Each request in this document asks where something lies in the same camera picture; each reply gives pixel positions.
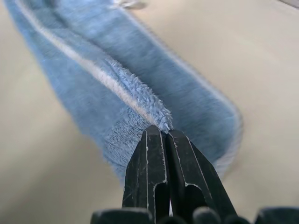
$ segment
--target blue fabric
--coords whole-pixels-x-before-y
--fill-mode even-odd
[[[111,0],[6,0],[57,97],[122,181],[143,130],[153,122],[38,32],[20,2],[51,34],[115,80],[161,130],[183,131],[213,164],[235,154],[241,123],[234,106],[128,12],[112,9]]]

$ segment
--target microfiber towel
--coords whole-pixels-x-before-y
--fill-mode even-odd
[[[222,176],[241,136],[237,109],[114,3],[6,0],[57,97],[121,181],[150,125],[184,132]]]

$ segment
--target blue towel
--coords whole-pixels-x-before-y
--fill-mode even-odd
[[[113,4],[6,0],[57,97],[121,181],[150,125],[184,132],[222,176],[240,141],[237,109]]]

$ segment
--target beige table surface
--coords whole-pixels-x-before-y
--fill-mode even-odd
[[[299,206],[299,10],[276,0],[151,0],[135,11],[241,110],[224,185],[239,214]],[[83,224],[122,188],[0,3],[0,223]]]

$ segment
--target white surface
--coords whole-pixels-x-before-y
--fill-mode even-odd
[[[224,92],[244,137],[224,185],[250,219],[299,206],[299,10],[276,0],[151,0],[136,14]],[[82,224],[122,189],[0,3],[0,223]]]

